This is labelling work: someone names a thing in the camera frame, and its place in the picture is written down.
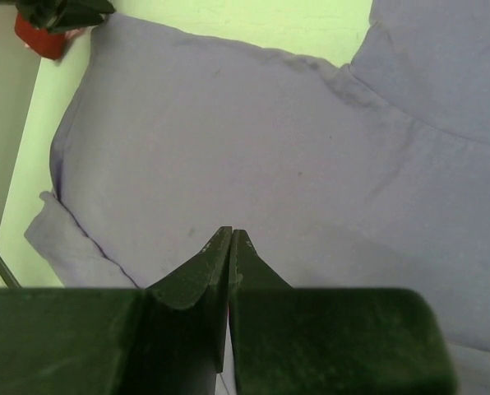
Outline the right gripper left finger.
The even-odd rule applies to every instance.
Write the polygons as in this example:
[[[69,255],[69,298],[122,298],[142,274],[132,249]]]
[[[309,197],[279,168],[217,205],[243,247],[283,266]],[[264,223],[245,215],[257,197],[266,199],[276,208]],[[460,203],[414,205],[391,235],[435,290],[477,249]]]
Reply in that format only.
[[[231,239],[145,289],[0,288],[0,394],[212,394]]]

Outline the red t shirt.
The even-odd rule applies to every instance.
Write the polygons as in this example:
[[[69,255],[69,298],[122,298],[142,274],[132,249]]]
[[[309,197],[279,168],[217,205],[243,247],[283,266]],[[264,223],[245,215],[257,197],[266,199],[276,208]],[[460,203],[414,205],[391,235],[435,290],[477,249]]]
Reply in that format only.
[[[14,30],[26,47],[40,57],[59,60],[64,55],[67,46],[65,33],[55,34],[46,29],[36,29],[20,13],[16,15]]]

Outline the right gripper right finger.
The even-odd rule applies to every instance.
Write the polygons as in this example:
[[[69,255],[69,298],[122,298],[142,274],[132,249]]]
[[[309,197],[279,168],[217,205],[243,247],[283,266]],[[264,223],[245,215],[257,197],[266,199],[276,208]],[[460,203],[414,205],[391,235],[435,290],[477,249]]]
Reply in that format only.
[[[295,288],[233,233],[229,327],[240,394],[455,394],[437,319],[403,288]]]

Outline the lavender t shirt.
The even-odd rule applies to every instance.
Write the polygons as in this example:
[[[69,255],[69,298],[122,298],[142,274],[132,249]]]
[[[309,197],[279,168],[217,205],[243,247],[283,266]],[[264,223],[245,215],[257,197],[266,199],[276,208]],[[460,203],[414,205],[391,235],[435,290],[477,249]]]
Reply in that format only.
[[[490,394],[490,1],[375,1],[350,63],[117,13],[25,238],[67,286],[148,286],[223,225],[295,286],[403,286]]]

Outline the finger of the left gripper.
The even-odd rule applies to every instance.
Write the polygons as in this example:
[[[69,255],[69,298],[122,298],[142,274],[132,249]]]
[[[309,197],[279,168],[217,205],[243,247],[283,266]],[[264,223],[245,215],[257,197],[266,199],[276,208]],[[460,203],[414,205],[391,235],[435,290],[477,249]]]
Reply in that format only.
[[[97,26],[116,12],[108,0],[23,0],[16,9],[34,28],[49,33]]]

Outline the pink t shirt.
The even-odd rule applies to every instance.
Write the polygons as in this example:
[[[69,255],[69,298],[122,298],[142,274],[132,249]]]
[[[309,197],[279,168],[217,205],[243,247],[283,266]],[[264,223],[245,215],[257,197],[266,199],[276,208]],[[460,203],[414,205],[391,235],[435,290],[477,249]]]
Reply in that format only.
[[[57,52],[62,49],[69,39],[79,35],[81,32],[82,29],[69,30],[58,34],[49,33],[46,30],[31,30],[23,41],[26,48],[37,52]]]

